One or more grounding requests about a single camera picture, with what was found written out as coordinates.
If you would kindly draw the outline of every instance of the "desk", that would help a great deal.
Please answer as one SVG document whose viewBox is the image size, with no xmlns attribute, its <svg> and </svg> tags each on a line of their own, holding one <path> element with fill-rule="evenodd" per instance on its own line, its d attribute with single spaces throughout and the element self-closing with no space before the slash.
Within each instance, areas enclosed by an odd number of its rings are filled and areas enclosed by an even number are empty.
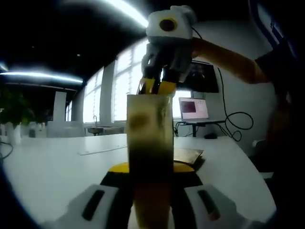
<svg viewBox="0 0 305 229">
<path fill-rule="evenodd" d="M 246 154 L 229 137 L 206 140 L 176 137 L 175 147 L 203 149 L 206 162 L 197 172 L 203 184 L 235 202 L 247 219 L 265 222 L 275 212 L 271 193 Z M 126 162 L 127 148 L 80 156 L 126 145 L 126 134 L 75 138 L 23 138 L 5 159 L 4 170 L 24 208 L 38 223 L 57 220 L 69 202 L 108 169 Z"/>
<path fill-rule="evenodd" d="M 196 127 L 205 127 L 206 125 L 211 125 L 211 124 L 220 124 L 220 123 L 225 123 L 225 120 L 206 120 L 204 122 L 178 122 L 182 123 L 182 125 L 191 125 L 192 126 L 192 131 L 193 131 L 193 137 L 196 137 Z"/>
</svg>

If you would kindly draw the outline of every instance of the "orange arm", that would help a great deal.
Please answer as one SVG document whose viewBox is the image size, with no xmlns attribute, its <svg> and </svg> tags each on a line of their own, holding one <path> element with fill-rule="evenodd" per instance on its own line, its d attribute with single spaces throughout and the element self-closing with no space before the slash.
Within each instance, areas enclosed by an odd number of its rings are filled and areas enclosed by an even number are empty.
<svg viewBox="0 0 305 229">
<path fill-rule="evenodd" d="M 255 61 L 236 52 L 198 38 L 193 38 L 193 51 L 195 56 L 230 71 L 246 83 L 269 82 Z"/>
</svg>

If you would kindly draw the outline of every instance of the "ceiling light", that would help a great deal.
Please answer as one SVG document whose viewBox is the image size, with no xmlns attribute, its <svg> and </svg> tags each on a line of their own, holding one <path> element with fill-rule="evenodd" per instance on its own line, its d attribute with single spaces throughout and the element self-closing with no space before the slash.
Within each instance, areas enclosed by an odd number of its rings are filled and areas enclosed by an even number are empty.
<svg viewBox="0 0 305 229">
<path fill-rule="evenodd" d="M 56 75 L 47 75 L 47 74 L 42 74 L 42 73 L 15 73 L 15 72 L 10 72 L 10 73 L 0 73 L 0 75 L 32 76 L 32 77 L 38 77 L 38 78 L 51 78 L 51 79 L 56 79 L 56 80 L 82 83 L 82 80 L 77 80 L 77 79 L 62 77 L 62 76 L 56 76 Z"/>
<path fill-rule="evenodd" d="M 4 62 L 0 62 L 0 69 L 4 70 L 6 72 L 9 70 Z"/>
<path fill-rule="evenodd" d="M 108 2 L 110 5 L 114 6 L 115 8 L 119 9 L 123 13 L 127 14 L 129 17 L 133 18 L 143 27 L 147 27 L 148 21 L 131 5 L 126 3 L 123 0 L 103 0 Z"/>
</svg>

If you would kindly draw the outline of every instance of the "computer screen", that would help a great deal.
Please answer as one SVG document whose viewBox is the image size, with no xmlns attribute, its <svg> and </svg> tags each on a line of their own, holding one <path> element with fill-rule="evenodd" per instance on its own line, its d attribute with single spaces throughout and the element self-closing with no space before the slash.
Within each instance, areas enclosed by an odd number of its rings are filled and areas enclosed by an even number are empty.
<svg viewBox="0 0 305 229">
<path fill-rule="evenodd" d="M 179 98 L 182 119 L 208 118 L 204 99 Z"/>
<path fill-rule="evenodd" d="M 211 64 L 192 61 L 185 81 L 177 84 L 177 90 L 218 93 L 217 79 Z"/>
</svg>

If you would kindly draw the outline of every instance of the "faucet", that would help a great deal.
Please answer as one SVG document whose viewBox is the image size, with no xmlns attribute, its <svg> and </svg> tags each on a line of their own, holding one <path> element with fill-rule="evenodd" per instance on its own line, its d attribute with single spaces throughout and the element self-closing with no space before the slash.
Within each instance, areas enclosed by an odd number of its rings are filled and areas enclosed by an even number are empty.
<svg viewBox="0 0 305 229">
<path fill-rule="evenodd" d="M 95 115 L 95 116 L 93 116 L 93 119 L 94 119 L 94 117 L 95 117 L 95 127 L 97 127 L 97 117 Z"/>
</svg>

